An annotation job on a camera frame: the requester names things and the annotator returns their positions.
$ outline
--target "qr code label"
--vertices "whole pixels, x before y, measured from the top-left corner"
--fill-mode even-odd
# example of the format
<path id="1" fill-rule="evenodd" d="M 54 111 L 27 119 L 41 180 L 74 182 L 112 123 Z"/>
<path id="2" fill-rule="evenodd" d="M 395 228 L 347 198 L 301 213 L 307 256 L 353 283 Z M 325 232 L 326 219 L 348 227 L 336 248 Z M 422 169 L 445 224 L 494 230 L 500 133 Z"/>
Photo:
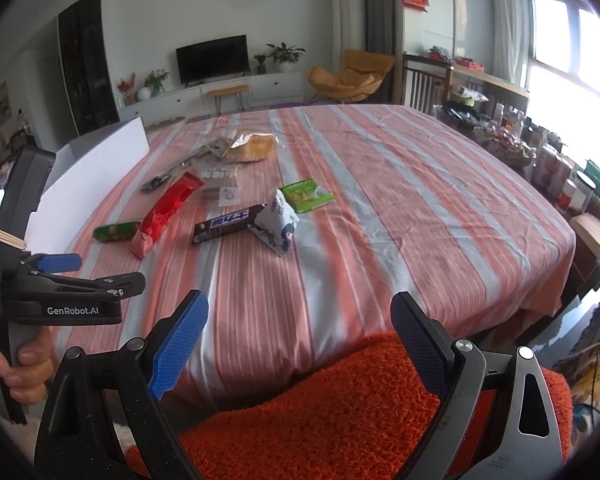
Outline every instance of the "qr code label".
<path id="1" fill-rule="evenodd" d="M 237 187 L 221 187 L 218 206 L 226 207 L 240 203 L 240 189 Z"/>

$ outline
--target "dark gray curtain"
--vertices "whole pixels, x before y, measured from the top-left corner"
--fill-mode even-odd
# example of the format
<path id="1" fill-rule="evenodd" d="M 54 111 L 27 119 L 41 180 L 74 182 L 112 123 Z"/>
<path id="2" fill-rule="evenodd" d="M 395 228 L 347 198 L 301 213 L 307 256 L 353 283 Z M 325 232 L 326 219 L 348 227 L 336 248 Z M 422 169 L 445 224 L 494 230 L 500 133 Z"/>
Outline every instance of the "dark gray curtain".
<path id="1" fill-rule="evenodd" d="M 366 50 L 395 56 L 395 0 L 365 0 Z M 394 73 L 390 72 L 369 102 L 389 103 L 394 95 Z"/>

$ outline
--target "green wrapper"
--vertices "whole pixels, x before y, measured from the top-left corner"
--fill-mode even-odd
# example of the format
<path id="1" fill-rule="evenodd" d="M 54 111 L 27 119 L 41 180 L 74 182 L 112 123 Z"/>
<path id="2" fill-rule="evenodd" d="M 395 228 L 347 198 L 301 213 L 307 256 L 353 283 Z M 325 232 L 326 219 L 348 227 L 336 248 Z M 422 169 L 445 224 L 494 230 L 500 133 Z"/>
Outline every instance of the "green wrapper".
<path id="1" fill-rule="evenodd" d="M 122 222 L 96 227 L 93 237 L 99 242 L 113 242 L 116 240 L 131 240 L 138 231 L 140 222 Z"/>
<path id="2" fill-rule="evenodd" d="M 335 198 L 333 193 L 318 186 L 313 179 L 289 184 L 281 187 L 280 191 L 296 213 L 306 213 Z"/>

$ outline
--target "red wrapper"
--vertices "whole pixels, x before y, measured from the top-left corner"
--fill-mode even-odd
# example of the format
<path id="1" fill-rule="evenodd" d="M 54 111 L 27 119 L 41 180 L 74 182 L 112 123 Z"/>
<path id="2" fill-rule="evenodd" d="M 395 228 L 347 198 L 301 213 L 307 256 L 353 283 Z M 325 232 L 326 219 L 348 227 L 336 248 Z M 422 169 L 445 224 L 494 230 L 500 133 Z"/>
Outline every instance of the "red wrapper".
<path id="1" fill-rule="evenodd" d="M 156 240 L 160 238 L 165 227 L 167 227 L 171 217 L 182 207 L 182 204 L 189 198 L 191 193 L 204 185 L 205 183 L 202 180 L 190 173 L 181 176 L 160 197 L 160 200 L 142 220 L 140 228 L 129 245 L 131 252 L 141 260 L 147 256 Z"/>

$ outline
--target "hand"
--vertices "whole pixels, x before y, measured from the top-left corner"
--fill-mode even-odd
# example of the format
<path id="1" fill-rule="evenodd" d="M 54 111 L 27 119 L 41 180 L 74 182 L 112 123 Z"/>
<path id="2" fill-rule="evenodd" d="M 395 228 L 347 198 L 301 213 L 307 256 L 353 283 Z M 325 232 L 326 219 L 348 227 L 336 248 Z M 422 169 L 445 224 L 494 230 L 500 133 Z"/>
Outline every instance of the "hand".
<path id="1" fill-rule="evenodd" d="M 37 404 L 45 396 L 45 381 L 54 372 L 49 328 L 43 326 L 38 336 L 22 345 L 16 355 L 22 366 L 12 368 L 0 353 L 0 377 L 9 387 L 13 400 Z"/>

